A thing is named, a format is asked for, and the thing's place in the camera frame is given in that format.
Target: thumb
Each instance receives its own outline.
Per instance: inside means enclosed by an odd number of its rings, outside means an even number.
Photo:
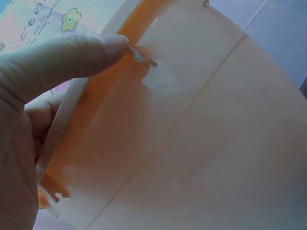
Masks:
[[[5,54],[0,58],[0,91],[7,94],[0,97],[13,96],[25,104],[64,81],[91,77],[119,61],[127,44],[123,35],[75,35]]]

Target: hand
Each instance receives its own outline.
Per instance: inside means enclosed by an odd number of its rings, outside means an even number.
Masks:
[[[35,156],[62,95],[25,104],[62,82],[91,77],[126,51],[122,35],[67,36],[0,56],[0,228],[31,230],[37,215]]]

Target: fingernail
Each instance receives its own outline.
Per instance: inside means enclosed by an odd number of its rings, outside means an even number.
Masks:
[[[114,35],[107,35],[101,38],[101,41],[106,50],[117,50],[122,49],[127,46],[129,40],[124,35],[114,34]]]

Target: finger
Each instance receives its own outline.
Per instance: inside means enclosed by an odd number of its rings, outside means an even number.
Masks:
[[[55,94],[25,107],[24,111],[32,123],[33,135],[51,126],[64,95],[65,93]]]
[[[25,104],[64,81],[91,77],[109,68],[124,55],[127,43],[123,35],[101,39],[75,35],[4,54],[0,86]]]
[[[48,135],[49,129],[45,129],[44,131],[40,132],[39,134],[33,136],[34,141],[34,150],[35,150],[35,157],[37,157],[42,149],[46,137]]]

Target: orange plastic part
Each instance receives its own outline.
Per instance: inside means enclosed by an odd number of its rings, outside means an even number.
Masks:
[[[68,198],[46,201],[78,230],[306,227],[307,102],[291,80],[203,0],[122,6],[102,34],[158,66],[127,54],[73,83],[37,163],[56,149],[39,181]]]

